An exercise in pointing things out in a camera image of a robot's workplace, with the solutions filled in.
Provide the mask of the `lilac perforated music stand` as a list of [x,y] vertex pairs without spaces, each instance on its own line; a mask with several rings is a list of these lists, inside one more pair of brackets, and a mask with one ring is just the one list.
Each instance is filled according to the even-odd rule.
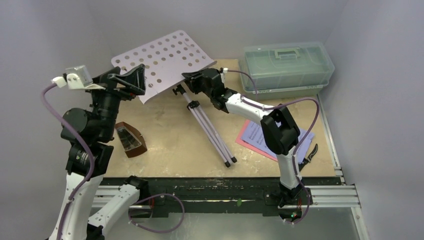
[[140,64],[145,66],[146,93],[140,97],[142,103],[160,93],[174,88],[187,101],[188,110],[195,117],[209,141],[215,147],[226,167],[237,159],[224,143],[218,131],[207,117],[198,101],[191,100],[181,83],[182,73],[196,72],[216,64],[202,48],[183,30],[162,36],[156,40],[112,57],[111,63],[128,73]]

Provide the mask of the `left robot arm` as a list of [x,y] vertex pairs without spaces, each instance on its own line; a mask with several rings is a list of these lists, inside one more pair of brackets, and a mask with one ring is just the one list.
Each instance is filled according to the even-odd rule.
[[83,90],[91,95],[92,103],[90,110],[74,107],[60,115],[41,95],[44,106],[61,123],[61,138],[70,143],[64,199],[50,239],[103,240],[131,205],[142,205],[151,195],[148,182],[132,175],[111,200],[91,214],[114,150],[110,142],[120,103],[145,94],[145,66],[126,72],[114,67],[97,77],[91,77],[84,65],[70,67],[52,79],[49,88],[56,87]]

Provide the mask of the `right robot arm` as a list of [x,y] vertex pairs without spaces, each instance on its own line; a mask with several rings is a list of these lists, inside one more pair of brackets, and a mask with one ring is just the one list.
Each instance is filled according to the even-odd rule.
[[184,72],[182,77],[192,93],[204,93],[216,109],[244,117],[260,125],[264,142],[276,155],[278,162],[279,207],[297,203],[303,186],[295,155],[301,131],[289,109],[282,104],[278,106],[259,104],[226,87],[223,83],[223,70],[205,68],[195,72]]

